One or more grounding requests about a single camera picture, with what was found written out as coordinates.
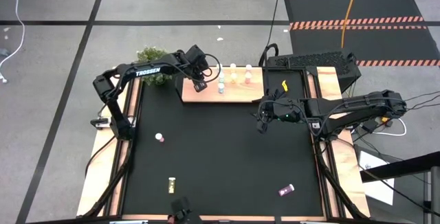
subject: white paper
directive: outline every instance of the white paper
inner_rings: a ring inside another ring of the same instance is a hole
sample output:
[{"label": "white paper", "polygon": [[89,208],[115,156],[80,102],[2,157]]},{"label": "white paper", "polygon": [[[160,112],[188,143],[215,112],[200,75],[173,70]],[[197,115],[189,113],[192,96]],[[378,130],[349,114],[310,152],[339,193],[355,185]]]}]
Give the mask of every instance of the white paper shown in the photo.
[{"label": "white paper", "polygon": [[[386,164],[386,161],[384,161],[383,159],[365,153],[364,151],[360,152],[359,165],[365,169],[383,166]],[[394,179],[387,179],[384,181],[391,187],[394,187]],[[381,181],[364,183],[364,189],[367,196],[373,197],[374,199],[377,199],[389,205],[393,205],[394,191]]]}]

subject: wooden table frame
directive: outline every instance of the wooden table frame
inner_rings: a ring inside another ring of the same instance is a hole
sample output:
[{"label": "wooden table frame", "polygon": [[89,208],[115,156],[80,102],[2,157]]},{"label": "wooden table frame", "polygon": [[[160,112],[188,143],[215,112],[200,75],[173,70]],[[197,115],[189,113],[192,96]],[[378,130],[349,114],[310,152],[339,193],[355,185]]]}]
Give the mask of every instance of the wooden table frame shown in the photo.
[{"label": "wooden table frame", "polygon": [[[333,67],[317,67],[317,76],[312,74],[305,76],[308,81],[308,86],[305,86],[306,96],[311,98],[326,98],[329,100],[335,100],[341,98],[338,78],[336,76],[336,71]],[[124,107],[124,112],[127,115],[137,116],[140,112],[140,105],[138,100],[141,96],[142,84],[140,79],[135,79],[130,82],[129,87],[119,96],[118,103],[121,107]],[[102,116],[110,116],[108,109],[102,112]],[[341,115],[334,115],[332,118],[338,118]],[[95,153],[106,141],[108,141],[113,136],[110,128],[104,128],[97,131],[95,144],[93,146],[92,154]],[[338,136],[339,138],[352,142],[351,134],[349,131],[342,131]],[[82,190],[82,196],[80,199],[80,204],[78,206],[78,215],[87,212],[96,200],[100,197],[104,189],[109,183],[109,179],[116,173],[116,170],[124,161],[126,151],[128,148],[127,141],[116,142],[114,139],[110,145],[106,147],[91,163],[89,167],[89,172],[85,179],[84,188]],[[335,140],[331,143],[329,147],[330,153],[325,153],[323,155],[325,163],[332,170],[337,171],[338,181],[349,196],[350,200],[356,204],[357,208],[366,216],[370,216],[368,205],[366,202],[366,197],[364,193],[364,187],[362,185],[362,180],[359,173],[358,161],[355,155],[353,147],[348,146],[342,141]],[[332,159],[330,156],[333,155],[334,164],[331,165]],[[340,213],[345,213],[347,218],[351,218],[347,209],[341,210],[338,206],[341,206],[337,202],[337,198],[333,188],[330,183],[320,177],[320,190],[323,196],[322,209],[324,216],[282,216],[281,221],[325,221],[326,216],[339,217]],[[124,196],[124,188],[127,177],[123,177],[115,190],[113,195],[106,204],[100,215],[119,215],[122,213],[121,200]],[[130,214],[123,215],[123,219],[126,220],[151,220],[151,221],[165,221],[167,215],[162,214]],[[218,220],[230,220],[230,221],[267,221],[274,222],[276,220],[275,216],[201,216],[204,221],[218,221]]]}]

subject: green plant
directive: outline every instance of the green plant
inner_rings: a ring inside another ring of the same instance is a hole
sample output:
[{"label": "green plant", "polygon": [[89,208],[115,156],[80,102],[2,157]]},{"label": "green plant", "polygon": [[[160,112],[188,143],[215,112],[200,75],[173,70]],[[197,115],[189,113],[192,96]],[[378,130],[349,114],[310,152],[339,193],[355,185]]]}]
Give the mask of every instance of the green plant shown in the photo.
[{"label": "green plant", "polygon": [[[143,51],[137,52],[137,61],[139,63],[149,63],[161,58],[166,54],[167,52],[162,49],[156,49],[156,47],[145,47]],[[142,78],[142,80],[148,86],[150,86],[151,84],[158,86],[164,84],[167,80],[171,80],[172,78],[172,76],[167,76],[164,74],[154,74],[151,76],[145,76]]]}]

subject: yellow cable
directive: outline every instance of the yellow cable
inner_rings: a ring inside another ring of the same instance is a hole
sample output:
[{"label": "yellow cable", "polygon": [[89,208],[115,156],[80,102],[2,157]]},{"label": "yellow cable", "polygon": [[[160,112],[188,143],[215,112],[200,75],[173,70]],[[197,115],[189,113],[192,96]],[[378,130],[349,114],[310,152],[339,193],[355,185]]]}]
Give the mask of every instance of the yellow cable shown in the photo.
[{"label": "yellow cable", "polygon": [[354,0],[350,0],[349,9],[346,10],[344,27],[342,28],[342,38],[341,38],[341,48],[344,48],[344,34],[345,34],[345,26],[347,25],[347,19],[349,19],[351,4],[353,4]]}]

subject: white cable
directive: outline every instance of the white cable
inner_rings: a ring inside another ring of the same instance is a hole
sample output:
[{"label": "white cable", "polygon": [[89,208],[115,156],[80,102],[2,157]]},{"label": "white cable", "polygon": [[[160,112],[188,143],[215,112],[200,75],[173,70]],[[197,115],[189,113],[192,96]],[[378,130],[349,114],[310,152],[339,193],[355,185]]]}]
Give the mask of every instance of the white cable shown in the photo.
[{"label": "white cable", "polygon": [[398,118],[398,120],[404,126],[404,132],[402,134],[390,134],[390,133],[385,133],[385,132],[373,132],[373,134],[376,134],[376,135],[390,135],[390,136],[404,136],[404,135],[406,135],[406,125],[405,125],[404,121],[402,119],[400,119],[400,118]]},{"label": "white cable", "polygon": [[[21,26],[23,27],[23,33],[21,35],[21,42],[20,42],[19,47],[15,50],[15,52],[13,52],[12,54],[10,54],[8,57],[6,57],[5,59],[3,59],[0,62],[0,68],[5,61],[7,61],[9,58],[11,58],[13,55],[15,55],[21,49],[21,46],[23,45],[23,41],[25,40],[25,24],[21,21],[21,19],[19,17],[19,0],[16,0],[16,2],[15,2],[15,15],[16,15],[16,18],[21,23]],[[6,78],[1,74],[1,72],[0,72],[0,80],[2,80],[3,83],[8,82],[8,80],[6,80]]]}]

